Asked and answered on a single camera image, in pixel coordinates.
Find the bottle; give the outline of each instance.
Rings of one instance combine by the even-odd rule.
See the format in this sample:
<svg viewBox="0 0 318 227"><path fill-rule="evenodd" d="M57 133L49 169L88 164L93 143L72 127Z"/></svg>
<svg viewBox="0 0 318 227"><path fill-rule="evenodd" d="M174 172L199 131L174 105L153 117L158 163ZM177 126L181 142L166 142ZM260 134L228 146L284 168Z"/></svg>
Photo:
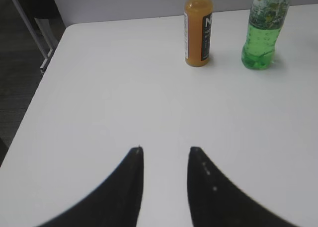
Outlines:
<svg viewBox="0 0 318 227"><path fill-rule="evenodd" d="M188 0L184 6L185 61L193 67L208 63L213 5L211 0Z"/></svg>
<svg viewBox="0 0 318 227"><path fill-rule="evenodd" d="M270 65L289 3L290 0L253 0L242 51L242 62L247 68L264 70Z"/></svg>

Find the orange juice bottle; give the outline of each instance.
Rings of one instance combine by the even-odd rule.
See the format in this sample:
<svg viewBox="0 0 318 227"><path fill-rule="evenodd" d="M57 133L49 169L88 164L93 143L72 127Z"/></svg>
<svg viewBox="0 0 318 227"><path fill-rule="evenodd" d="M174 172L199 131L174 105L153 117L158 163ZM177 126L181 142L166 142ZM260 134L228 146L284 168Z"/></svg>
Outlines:
<svg viewBox="0 0 318 227"><path fill-rule="evenodd" d="M213 5L211 0L188 0L184 6L185 61L193 67L208 63Z"/></svg>

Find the white table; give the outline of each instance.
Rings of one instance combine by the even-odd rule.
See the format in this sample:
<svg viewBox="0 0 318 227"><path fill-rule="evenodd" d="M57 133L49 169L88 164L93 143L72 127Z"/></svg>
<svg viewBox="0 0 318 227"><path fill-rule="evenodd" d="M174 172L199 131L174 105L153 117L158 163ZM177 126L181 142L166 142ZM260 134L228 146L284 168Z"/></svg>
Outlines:
<svg viewBox="0 0 318 227"><path fill-rule="evenodd" d="M214 14L203 68L184 62L183 16L69 27L0 169L0 226L60 214L142 145L138 227L191 227L196 145L263 206L316 227L318 4L290 8L266 71L240 61L247 21Z"/></svg>

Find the wall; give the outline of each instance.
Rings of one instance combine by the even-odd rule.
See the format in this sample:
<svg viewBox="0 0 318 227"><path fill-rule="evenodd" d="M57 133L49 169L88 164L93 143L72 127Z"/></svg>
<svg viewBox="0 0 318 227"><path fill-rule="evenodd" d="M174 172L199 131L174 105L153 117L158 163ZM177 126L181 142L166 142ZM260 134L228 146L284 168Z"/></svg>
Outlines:
<svg viewBox="0 0 318 227"><path fill-rule="evenodd" d="M55 0L66 26L74 23L183 14L186 0ZM214 11L249 9L251 0L212 0ZM318 0L293 0L293 5Z"/></svg>

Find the green soda bottle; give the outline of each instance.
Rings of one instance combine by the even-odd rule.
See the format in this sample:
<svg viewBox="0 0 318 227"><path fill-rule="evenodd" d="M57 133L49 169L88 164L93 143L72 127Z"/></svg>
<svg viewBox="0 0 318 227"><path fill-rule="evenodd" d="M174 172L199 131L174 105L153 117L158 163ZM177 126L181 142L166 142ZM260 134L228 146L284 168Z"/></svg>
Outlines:
<svg viewBox="0 0 318 227"><path fill-rule="evenodd" d="M247 68L264 70L270 65L290 1L253 0L242 51L242 62Z"/></svg>

